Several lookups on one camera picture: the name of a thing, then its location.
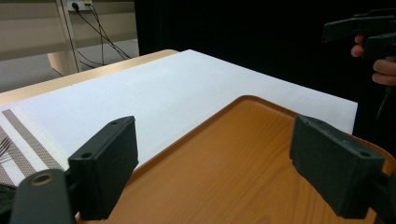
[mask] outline finger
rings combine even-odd
[[[353,46],[352,49],[350,50],[350,54],[353,57],[361,57],[361,55],[363,55],[363,46],[362,45]]]
[[[362,35],[362,34],[355,35],[355,43],[356,44],[362,45],[363,42],[364,42],[364,35]]]
[[[373,68],[376,72],[388,76],[396,76],[396,62],[395,58],[389,57],[387,59],[378,59],[374,62]]]
[[[388,76],[382,73],[374,73],[373,81],[387,86],[396,86],[396,76]]]

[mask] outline white paper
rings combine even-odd
[[[242,95],[352,133],[357,103],[194,50],[32,97],[19,106],[71,155],[111,120],[134,116],[139,165]]]

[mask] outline orange tray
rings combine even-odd
[[[295,115],[241,96],[136,169],[108,220],[78,223],[374,223],[337,217],[296,172]]]

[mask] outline black background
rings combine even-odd
[[[140,54],[194,49],[266,75],[357,102],[353,134],[369,140],[385,87],[373,62],[353,58],[353,36],[321,42],[323,25],[393,1],[135,0]]]

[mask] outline electrical outlet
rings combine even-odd
[[[78,10],[79,11],[87,11],[87,10],[91,10],[88,5],[91,4],[92,5],[92,1],[90,0],[67,0],[67,9],[69,11],[76,11],[72,4],[73,3],[77,3],[78,4]]]

